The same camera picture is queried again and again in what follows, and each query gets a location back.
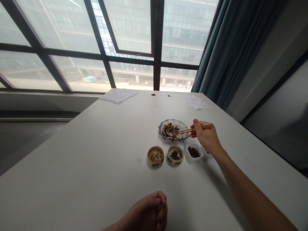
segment dried fruit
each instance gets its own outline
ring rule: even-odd
[[[188,147],[188,151],[192,158],[200,157],[200,154],[195,148]]]
[[[173,151],[172,153],[171,153],[171,157],[174,159],[174,160],[179,160],[180,159],[180,157],[178,156],[178,152],[177,151]]]

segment glass bowl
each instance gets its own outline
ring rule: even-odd
[[[184,134],[180,134],[180,135],[177,135],[176,138],[178,140],[170,140],[170,137],[165,137],[163,135],[163,128],[164,128],[164,125],[167,125],[167,124],[170,124],[171,125],[177,125],[178,128],[179,128],[179,131],[182,131],[182,130],[185,130],[187,129],[187,126],[185,124],[182,123],[182,121],[179,121],[179,120],[175,120],[175,119],[167,119],[163,122],[160,123],[160,125],[158,126],[158,133],[160,135],[160,137],[166,142],[166,143],[173,143],[173,144],[176,144],[176,143],[183,143],[184,140],[186,140],[188,137],[188,133],[184,133]]]

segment black window frame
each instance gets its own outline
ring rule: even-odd
[[[0,91],[26,91],[26,92],[54,92],[54,93],[83,93],[83,94],[104,94],[105,92],[86,92],[86,91],[73,91],[67,81],[65,80],[62,73],[59,71],[58,67],[54,63],[54,61],[50,58],[50,55],[55,56],[65,56],[65,57],[75,57],[75,58],[85,58],[85,59],[94,59],[94,60],[102,60],[106,69],[106,73],[111,85],[111,88],[116,88],[116,84],[113,78],[113,74],[110,68],[109,62],[119,62],[119,63],[129,63],[129,64],[141,64],[141,65],[150,65],[153,66],[153,90],[159,90],[160,87],[160,69],[161,67],[169,67],[169,68],[178,68],[178,69],[187,69],[187,70],[198,70],[199,65],[191,65],[191,64],[181,64],[181,63],[171,63],[171,62],[163,62],[161,61],[162,55],[162,37],[163,37],[163,21],[164,21],[164,0],[151,0],[151,46],[152,46],[152,54],[143,54],[143,53],[131,53],[130,51],[121,51],[118,50],[116,45],[116,41],[114,35],[112,36],[112,28],[111,24],[106,12],[106,8],[103,0],[98,0],[100,4],[101,10],[103,12],[103,16],[105,18],[109,33],[114,44],[114,48],[117,53],[120,54],[129,54],[129,55],[140,55],[140,56],[148,56],[154,57],[154,60],[144,60],[144,59],[134,59],[134,58],[126,58],[126,57],[116,57],[116,56],[108,56],[105,53],[104,45],[102,38],[100,36],[99,27],[96,21],[96,17],[94,14],[94,9],[91,4],[91,0],[84,0],[87,13],[89,15],[89,19],[91,22],[91,26],[93,28],[93,32],[95,35],[95,39],[97,45],[99,47],[100,54],[95,53],[87,53],[80,51],[71,51],[71,50],[62,50],[62,49],[54,49],[54,48],[46,48],[40,42],[39,37],[35,34],[34,30],[31,28],[30,24],[27,22],[26,18],[23,16],[18,6],[15,4],[14,0],[0,0],[1,4],[8,12],[10,17],[13,19],[19,30],[25,36],[25,38],[30,43],[31,47],[24,45],[16,45],[16,44],[7,44],[0,43],[0,50],[5,51],[15,51],[15,52],[25,52],[25,53],[34,53],[39,56],[41,61],[44,63],[46,68],[49,70],[53,78],[57,81],[59,86],[63,91],[59,90],[35,90],[35,89],[21,89],[15,88],[4,76],[0,75],[0,82],[6,87],[0,89]],[[219,14],[221,8],[222,0],[218,2],[216,13],[214,15],[214,19],[211,25],[210,33],[208,35],[208,39],[206,45],[203,50],[203,55],[207,47],[208,40],[212,33],[214,24],[216,22],[217,16]]]

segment blue curtain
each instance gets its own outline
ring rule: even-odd
[[[230,104],[287,0],[221,0],[192,92]]]

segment paper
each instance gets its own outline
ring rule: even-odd
[[[183,96],[183,98],[187,101],[187,103],[189,103],[196,110],[211,107],[211,106],[207,105],[202,99],[198,98],[195,95]]]
[[[135,96],[138,93],[136,90],[120,89],[118,91],[107,93],[100,99],[106,100],[112,103],[121,104],[125,100]]]

